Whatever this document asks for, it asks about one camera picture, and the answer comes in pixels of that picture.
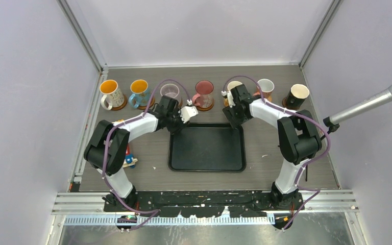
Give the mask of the cream mug yellow handle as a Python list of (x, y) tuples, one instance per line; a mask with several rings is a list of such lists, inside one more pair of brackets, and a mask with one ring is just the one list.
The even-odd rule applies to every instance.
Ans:
[(230, 92), (230, 90), (236, 86), (242, 85), (242, 82), (240, 81), (231, 81), (226, 85), (226, 89), (225, 92), (222, 93), (222, 95), (224, 96), (224, 98), (227, 98), (228, 93)]

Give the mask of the blue mug orange inside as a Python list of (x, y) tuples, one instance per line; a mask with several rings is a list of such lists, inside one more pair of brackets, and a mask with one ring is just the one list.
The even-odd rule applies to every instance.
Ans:
[(137, 97), (151, 96), (148, 82), (146, 80), (135, 80), (130, 86), (131, 95), (129, 97), (129, 103), (133, 108), (138, 107)]

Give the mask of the white mug black handle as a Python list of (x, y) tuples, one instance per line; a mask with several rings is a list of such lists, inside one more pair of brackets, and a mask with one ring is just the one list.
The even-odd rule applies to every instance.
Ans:
[(298, 110), (309, 95), (310, 91), (307, 86), (303, 84), (292, 85), (286, 96), (287, 109)]

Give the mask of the lilac mug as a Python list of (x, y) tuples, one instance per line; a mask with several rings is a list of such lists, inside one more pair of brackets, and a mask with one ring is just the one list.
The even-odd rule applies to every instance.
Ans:
[(176, 99), (178, 102), (182, 100), (180, 89), (176, 84), (165, 84), (160, 88), (160, 95)]

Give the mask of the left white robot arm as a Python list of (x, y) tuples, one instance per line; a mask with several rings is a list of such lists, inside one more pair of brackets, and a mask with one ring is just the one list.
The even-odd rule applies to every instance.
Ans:
[(118, 122), (102, 120), (95, 127), (84, 151), (84, 159), (101, 173), (123, 211), (131, 211), (136, 205), (136, 189), (123, 168), (129, 142), (163, 128), (175, 134), (186, 127), (198, 111), (193, 105), (182, 108), (178, 105), (176, 99), (163, 96), (146, 113)]

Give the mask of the white mug orange inside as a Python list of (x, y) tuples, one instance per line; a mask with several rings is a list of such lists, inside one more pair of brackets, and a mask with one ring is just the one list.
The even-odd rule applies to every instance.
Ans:
[(115, 80), (102, 82), (100, 92), (103, 95), (100, 104), (105, 110), (110, 111), (112, 107), (118, 107), (124, 102), (124, 94)]

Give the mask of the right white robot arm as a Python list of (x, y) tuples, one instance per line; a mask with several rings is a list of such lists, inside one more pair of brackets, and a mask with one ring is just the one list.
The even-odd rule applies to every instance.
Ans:
[(278, 130), (283, 163), (268, 199), (275, 209), (291, 207), (298, 200), (298, 182), (304, 165), (322, 148), (310, 112), (283, 109), (260, 95), (249, 93), (244, 84), (221, 94), (227, 100), (223, 113), (233, 128), (258, 118)]

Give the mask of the white mug pink handle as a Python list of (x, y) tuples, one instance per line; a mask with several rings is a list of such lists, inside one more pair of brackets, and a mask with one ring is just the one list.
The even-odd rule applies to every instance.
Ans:
[(259, 85), (260, 90), (263, 93), (263, 96), (264, 96), (264, 94), (266, 94), (267, 96), (272, 95), (272, 92), (275, 89), (274, 83), (269, 79), (260, 79), (257, 82), (257, 84)]

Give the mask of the dark brown wooden coaster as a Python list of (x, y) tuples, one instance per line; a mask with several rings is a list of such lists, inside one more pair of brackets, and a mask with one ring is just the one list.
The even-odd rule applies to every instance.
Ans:
[(287, 100), (286, 97), (284, 97), (283, 100), (282, 100), (282, 106), (283, 106), (284, 108), (287, 108), (286, 100)]

